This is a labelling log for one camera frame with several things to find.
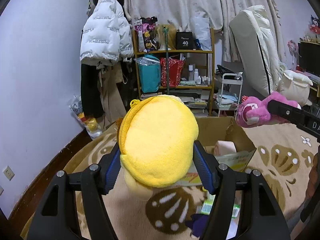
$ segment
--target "black screen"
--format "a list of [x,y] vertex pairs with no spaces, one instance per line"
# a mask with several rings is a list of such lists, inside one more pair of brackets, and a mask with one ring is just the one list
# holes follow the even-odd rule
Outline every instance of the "black screen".
[[320,44],[301,42],[299,46],[299,65],[307,72],[320,76]]

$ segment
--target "blue gripper pad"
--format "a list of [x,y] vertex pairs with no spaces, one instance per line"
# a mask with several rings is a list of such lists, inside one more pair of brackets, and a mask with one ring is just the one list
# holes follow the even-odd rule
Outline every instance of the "blue gripper pad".
[[203,187],[213,195],[220,186],[220,178],[216,170],[219,165],[217,159],[206,153],[199,141],[195,141],[193,144],[193,162]]
[[121,168],[120,154],[119,145],[116,143],[111,153],[103,155],[99,161],[100,172],[105,174],[105,181],[103,181],[104,195],[108,194],[115,186]]

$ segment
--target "plush coin purse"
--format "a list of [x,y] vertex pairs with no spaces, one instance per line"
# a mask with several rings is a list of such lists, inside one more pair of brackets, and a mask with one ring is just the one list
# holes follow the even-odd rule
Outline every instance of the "plush coin purse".
[[148,200],[152,187],[167,187],[185,176],[199,129],[178,97],[133,100],[130,106],[118,129],[121,166],[129,189]]

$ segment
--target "pink teddy bear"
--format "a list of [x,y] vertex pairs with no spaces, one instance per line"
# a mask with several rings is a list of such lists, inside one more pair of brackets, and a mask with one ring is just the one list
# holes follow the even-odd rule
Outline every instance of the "pink teddy bear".
[[289,123],[286,119],[269,113],[267,107],[271,100],[276,100],[301,109],[300,105],[296,101],[289,101],[278,92],[273,92],[262,101],[256,97],[248,97],[248,99],[238,107],[236,117],[238,125],[250,128],[264,124]]

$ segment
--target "teal bag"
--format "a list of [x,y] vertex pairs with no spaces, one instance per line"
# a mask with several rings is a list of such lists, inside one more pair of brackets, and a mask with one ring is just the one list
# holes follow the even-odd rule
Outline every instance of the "teal bag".
[[152,55],[145,55],[139,58],[137,62],[142,92],[157,92],[161,84],[160,60]]

